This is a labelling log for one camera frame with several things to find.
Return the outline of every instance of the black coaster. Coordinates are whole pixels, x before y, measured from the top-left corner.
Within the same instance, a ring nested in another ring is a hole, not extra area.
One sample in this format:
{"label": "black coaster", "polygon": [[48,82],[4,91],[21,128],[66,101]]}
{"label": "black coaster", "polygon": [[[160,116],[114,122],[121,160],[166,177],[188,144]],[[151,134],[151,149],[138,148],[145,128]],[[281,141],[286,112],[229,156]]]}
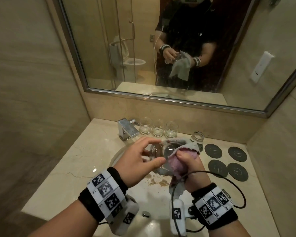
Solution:
{"label": "black coaster", "polygon": [[222,156],[221,149],[214,144],[207,144],[205,146],[205,152],[207,155],[214,159],[219,159]]}
{"label": "black coaster", "polygon": [[204,149],[204,146],[202,144],[197,143],[198,147],[199,147],[199,152],[201,153]]}
{"label": "black coaster", "polygon": [[234,160],[239,162],[245,162],[248,159],[247,154],[238,147],[230,147],[228,153]]}
{"label": "black coaster", "polygon": [[249,178],[249,174],[246,169],[237,164],[237,163],[230,163],[228,166],[229,174],[238,181],[247,181]]}
{"label": "black coaster", "polygon": [[227,168],[227,166],[224,163],[222,163],[221,161],[216,160],[216,159],[213,159],[213,160],[211,160],[208,163],[208,169],[209,169],[210,172],[213,172],[213,173],[216,173],[216,174],[220,174],[220,175],[222,175],[225,178],[228,175],[228,168]]}

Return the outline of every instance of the toilet lid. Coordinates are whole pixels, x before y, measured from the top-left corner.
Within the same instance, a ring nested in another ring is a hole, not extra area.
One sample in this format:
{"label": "toilet lid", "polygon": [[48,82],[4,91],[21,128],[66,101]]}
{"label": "toilet lid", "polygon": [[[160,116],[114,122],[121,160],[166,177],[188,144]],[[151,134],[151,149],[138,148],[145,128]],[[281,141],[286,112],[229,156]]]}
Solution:
{"label": "toilet lid", "polygon": [[121,51],[121,45],[119,43],[120,39],[119,39],[119,36],[116,36],[114,38],[114,42],[118,42],[116,45],[118,47],[118,50],[120,53],[122,53],[123,55],[123,61],[126,61],[128,58],[129,58],[129,52],[128,52],[128,48],[127,48],[127,45],[126,45],[126,42],[122,42],[122,51]]}

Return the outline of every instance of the black t-shirt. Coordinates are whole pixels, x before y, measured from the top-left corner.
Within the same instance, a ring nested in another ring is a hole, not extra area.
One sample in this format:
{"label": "black t-shirt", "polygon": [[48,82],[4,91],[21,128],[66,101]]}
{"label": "black t-shirt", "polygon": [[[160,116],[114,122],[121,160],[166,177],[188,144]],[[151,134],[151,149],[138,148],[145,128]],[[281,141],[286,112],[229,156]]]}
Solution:
{"label": "black t-shirt", "polygon": [[167,44],[176,51],[184,51],[192,57],[200,56],[204,43],[217,41],[217,17],[211,9],[210,0],[205,0],[196,7],[189,7],[180,0],[172,1],[163,11],[156,31],[167,34]]}

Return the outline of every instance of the toilet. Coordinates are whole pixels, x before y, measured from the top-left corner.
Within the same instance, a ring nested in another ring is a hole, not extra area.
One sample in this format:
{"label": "toilet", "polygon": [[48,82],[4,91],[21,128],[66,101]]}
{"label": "toilet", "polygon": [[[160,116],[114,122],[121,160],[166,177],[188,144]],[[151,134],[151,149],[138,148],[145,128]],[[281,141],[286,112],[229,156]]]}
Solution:
{"label": "toilet", "polygon": [[[122,51],[121,51],[121,45],[119,40],[120,40],[119,37],[116,36],[114,38],[113,43],[116,43],[116,42],[118,43],[114,44],[113,46],[110,44],[111,63],[116,69],[117,79],[120,81],[136,83],[138,71],[141,70],[143,64],[145,64],[146,61],[137,59],[137,58],[130,58],[128,47],[125,41],[122,42]],[[114,65],[114,61],[112,60],[116,60],[116,59],[118,59],[117,61],[118,64]]]}

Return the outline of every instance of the person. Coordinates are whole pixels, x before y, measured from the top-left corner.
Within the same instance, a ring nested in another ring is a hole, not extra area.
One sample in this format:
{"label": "person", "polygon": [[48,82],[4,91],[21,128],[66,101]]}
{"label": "person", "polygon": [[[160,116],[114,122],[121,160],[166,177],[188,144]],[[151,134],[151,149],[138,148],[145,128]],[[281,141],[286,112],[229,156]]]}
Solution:
{"label": "person", "polygon": [[[203,0],[199,4],[174,0],[165,8],[155,29],[154,47],[169,64],[162,61],[156,68],[156,86],[201,90],[197,83],[202,78],[202,67],[212,59],[219,33],[217,17],[211,7],[210,0]],[[179,79],[177,75],[169,78],[179,51],[195,57],[188,80]]]}
{"label": "person", "polygon": [[[152,161],[143,161],[142,155],[148,155],[145,148],[148,144],[159,143],[161,140],[142,137],[129,147],[114,168],[120,178],[131,188],[138,184],[151,171],[161,167],[166,159],[158,157]],[[204,170],[201,159],[194,160],[188,154],[178,152],[178,158],[187,164],[188,171]],[[186,190],[190,193],[211,184],[206,173],[189,175],[185,182]],[[99,223],[93,218],[86,207],[78,200],[34,231],[29,237],[91,237]],[[210,237],[250,237],[241,223],[236,220],[216,230],[209,231]]]}

